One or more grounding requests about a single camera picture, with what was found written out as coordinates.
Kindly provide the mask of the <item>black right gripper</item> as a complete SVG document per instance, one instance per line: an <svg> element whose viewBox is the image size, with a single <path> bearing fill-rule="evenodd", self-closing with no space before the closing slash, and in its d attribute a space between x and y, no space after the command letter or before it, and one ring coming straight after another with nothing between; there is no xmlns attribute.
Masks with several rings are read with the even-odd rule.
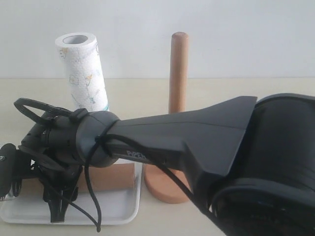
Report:
<svg viewBox="0 0 315 236"><path fill-rule="evenodd" d="M49 144L55 116L43 115L41 118L48 123L35 123L21 141L19 150L30 156L39 169L38 178L44 185L43 200L49 206L50 222L61 223L64 222L69 202L77 199L77 181L82 168L73 160L62 160L63 153Z"/></svg>

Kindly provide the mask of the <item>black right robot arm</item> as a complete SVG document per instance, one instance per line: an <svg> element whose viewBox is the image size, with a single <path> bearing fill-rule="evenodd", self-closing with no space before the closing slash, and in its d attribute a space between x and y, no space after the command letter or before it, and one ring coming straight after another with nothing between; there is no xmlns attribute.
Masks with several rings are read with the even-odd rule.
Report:
<svg viewBox="0 0 315 236"><path fill-rule="evenodd" d="M227 236L315 233L315 99L239 96L169 115L120 120L19 98L35 122L19 149L60 198L78 172L118 159L155 165Z"/></svg>

